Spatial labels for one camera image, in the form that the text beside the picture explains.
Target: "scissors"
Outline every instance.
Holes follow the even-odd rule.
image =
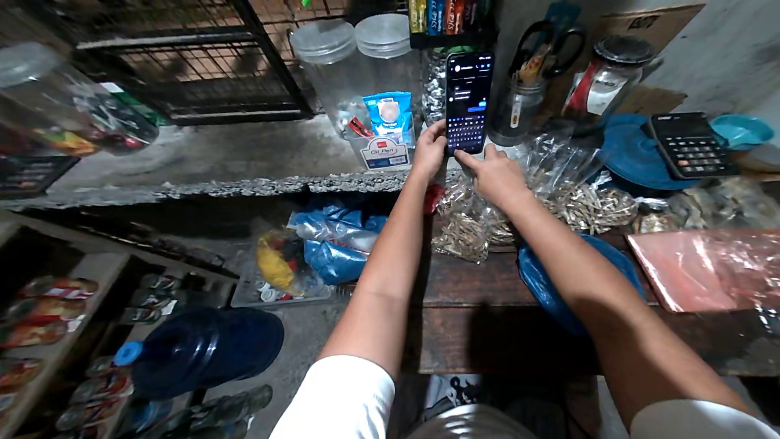
[[[558,30],[551,21],[537,21],[530,25],[523,37],[520,38],[515,58],[509,70],[510,73],[520,71],[523,68],[523,64],[526,64],[526,62],[529,62],[536,56],[537,59],[534,61],[539,64],[538,69],[541,77],[544,79],[557,77],[568,70],[582,54],[585,47],[585,32],[585,28],[579,24]],[[523,48],[526,42],[534,35],[537,36],[535,41],[541,41],[541,45],[534,43],[531,48]],[[579,39],[577,49],[569,59],[562,61],[558,58],[558,54],[572,36],[576,36]]]

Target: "hand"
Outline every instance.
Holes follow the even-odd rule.
[[[460,150],[455,151],[455,157],[474,172],[477,193],[504,212],[518,200],[527,199],[528,196],[533,198],[534,195],[526,187],[520,165],[508,158],[505,152],[497,152],[492,143],[485,146],[484,161]]]
[[[447,138],[443,136],[446,121],[439,120],[429,126],[417,139],[411,173],[420,173],[426,180],[434,177],[444,159]]]

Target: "blue water bottle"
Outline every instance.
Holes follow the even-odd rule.
[[[253,377],[274,362],[283,341],[282,321],[269,312],[192,307],[146,340],[125,343],[114,363],[132,364],[138,394],[160,401]]]

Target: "teal bowl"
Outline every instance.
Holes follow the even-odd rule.
[[[747,151],[775,136],[775,132],[763,120],[741,114],[725,114],[714,118],[710,127],[729,143],[733,151]]]

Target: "smartphone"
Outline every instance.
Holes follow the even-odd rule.
[[[485,115],[493,80],[493,54],[453,53],[447,57],[447,153],[482,152]]]

